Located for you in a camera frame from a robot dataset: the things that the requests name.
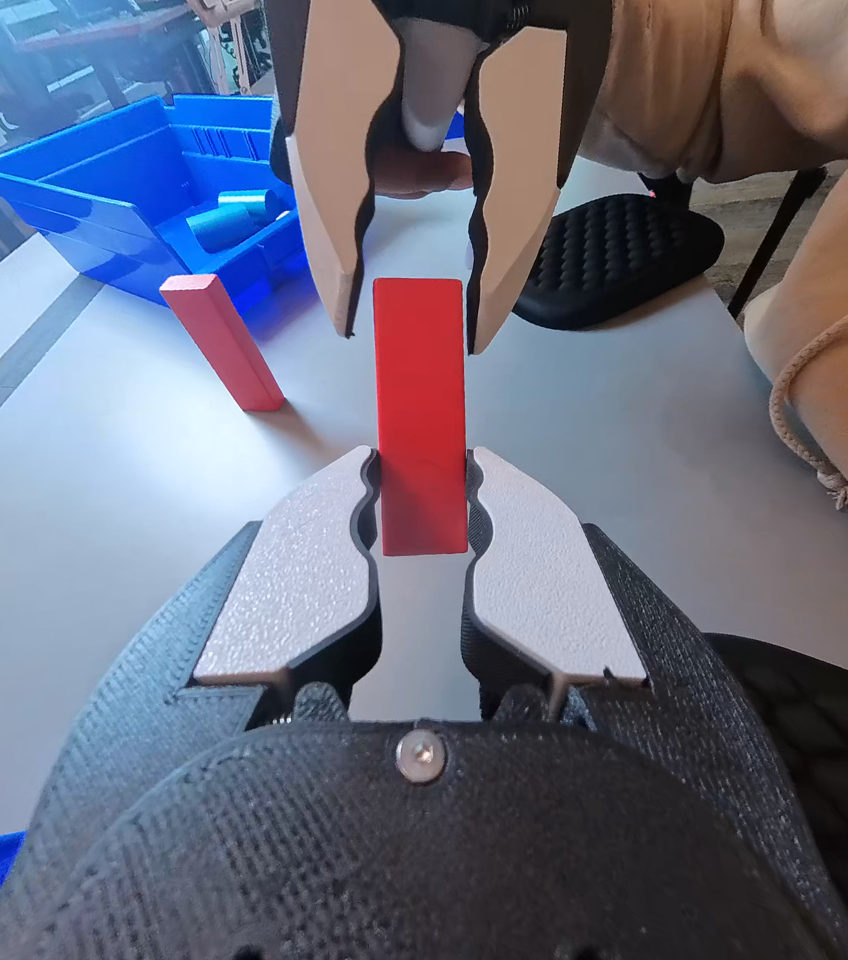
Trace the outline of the red wooden pillar block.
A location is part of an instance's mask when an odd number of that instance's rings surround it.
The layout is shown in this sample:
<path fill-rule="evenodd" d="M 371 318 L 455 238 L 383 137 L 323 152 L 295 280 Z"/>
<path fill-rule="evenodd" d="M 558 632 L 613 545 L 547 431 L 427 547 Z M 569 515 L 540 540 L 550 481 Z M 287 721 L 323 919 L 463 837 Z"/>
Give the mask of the red wooden pillar block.
<path fill-rule="evenodd" d="M 217 275 L 173 275 L 159 291 L 242 411 L 283 406 L 282 390 Z"/>
<path fill-rule="evenodd" d="M 465 553 L 462 283 L 378 278 L 373 313 L 382 553 Z"/>

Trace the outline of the person's right hand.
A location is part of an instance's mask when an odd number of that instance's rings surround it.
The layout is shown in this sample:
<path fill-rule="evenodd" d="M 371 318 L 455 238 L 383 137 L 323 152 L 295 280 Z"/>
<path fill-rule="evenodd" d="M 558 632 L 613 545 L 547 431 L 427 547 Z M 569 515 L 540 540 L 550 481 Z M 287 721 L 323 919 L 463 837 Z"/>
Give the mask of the person's right hand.
<path fill-rule="evenodd" d="M 421 151 L 400 143 L 382 147 L 374 161 L 377 196 L 416 200 L 473 187 L 470 157 L 459 151 Z"/>

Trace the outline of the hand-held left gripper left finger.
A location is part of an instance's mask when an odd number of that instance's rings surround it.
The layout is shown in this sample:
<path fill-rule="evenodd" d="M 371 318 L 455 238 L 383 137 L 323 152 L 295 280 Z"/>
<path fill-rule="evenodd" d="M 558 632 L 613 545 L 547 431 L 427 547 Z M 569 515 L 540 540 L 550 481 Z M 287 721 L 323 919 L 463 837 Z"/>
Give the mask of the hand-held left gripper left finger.
<path fill-rule="evenodd" d="M 359 445 L 267 513 L 196 661 L 196 686 L 263 686 L 289 709 L 320 683 L 350 706 L 382 653 L 379 494 L 378 451 Z"/>

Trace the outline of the beige hoodie drawstring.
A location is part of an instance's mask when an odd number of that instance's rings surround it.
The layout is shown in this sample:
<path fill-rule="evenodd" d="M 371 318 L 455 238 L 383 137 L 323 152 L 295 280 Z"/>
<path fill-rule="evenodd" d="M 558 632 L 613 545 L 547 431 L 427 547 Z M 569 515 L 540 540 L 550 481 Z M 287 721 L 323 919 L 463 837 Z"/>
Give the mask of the beige hoodie drawstring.
<path fill-rule="evenodd" d="M 788 409 L 791 388 L 796 379 L 809 364 L 846 333 L 848 314 L 819 333 L 790 359 L 789 364 L 774 380 L 768 401 L 770 423 L 777 438 L 791 453 L 814 469 L 817 480 L 825 487 L 839 511 L 848 511 L 848 480 L 828 457 L 814 452 L 798 437 L 792 429 Z"/>

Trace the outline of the blue wooden cylinder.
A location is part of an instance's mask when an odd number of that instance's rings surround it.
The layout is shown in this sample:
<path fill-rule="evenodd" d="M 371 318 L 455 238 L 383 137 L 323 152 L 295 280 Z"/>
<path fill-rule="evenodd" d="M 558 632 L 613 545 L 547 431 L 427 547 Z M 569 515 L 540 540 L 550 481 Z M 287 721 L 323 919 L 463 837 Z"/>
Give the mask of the blue wooden cylinder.
<path fill-rule="evenodd" d="M 283 195 L 272 188 L 222 191 L 217 196 L 220 208 L 243 210 L 259 226 L 267 226 L 286 214 L 289 207 Z"/>
<path fill-rule="evenodd" d="M 208 255 L 214 255 L 252 237 L 259 226 L 246 206 L 224 203 L 186 218 L 195 241 Z"/>

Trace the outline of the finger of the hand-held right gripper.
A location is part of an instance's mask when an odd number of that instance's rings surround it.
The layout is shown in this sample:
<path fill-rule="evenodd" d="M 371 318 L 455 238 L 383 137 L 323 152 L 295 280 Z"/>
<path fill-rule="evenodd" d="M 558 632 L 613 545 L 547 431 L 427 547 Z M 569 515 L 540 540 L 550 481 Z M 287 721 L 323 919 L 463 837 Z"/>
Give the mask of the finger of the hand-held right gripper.
<path fill-rule="evenodd" d="M 523 29 L 478 58 L 465 97 L 473 166 L 467 350 L 482 353 L 537 259 L 560 187 L 567 33 Z"/>
<path fill-rule="evenodd" d="M 353 334 L 374 215 L 373 162 L 403 79 L 402 42 L 375 2 L 285 4 L 286 151 L 310 273 Z"/>

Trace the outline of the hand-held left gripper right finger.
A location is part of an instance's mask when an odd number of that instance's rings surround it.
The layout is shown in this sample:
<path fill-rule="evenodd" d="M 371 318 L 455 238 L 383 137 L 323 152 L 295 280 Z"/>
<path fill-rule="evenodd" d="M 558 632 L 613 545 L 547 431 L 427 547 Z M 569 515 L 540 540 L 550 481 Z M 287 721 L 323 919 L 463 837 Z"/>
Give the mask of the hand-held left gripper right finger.
<path fill-rule="evenodd" d="M 513 687 L 551 719 L 571 688 L 649 683 L 648 669 L 584 524 L 555 493 L 486 447 L 467 456 L 461 655 L 488 716 Z"/>

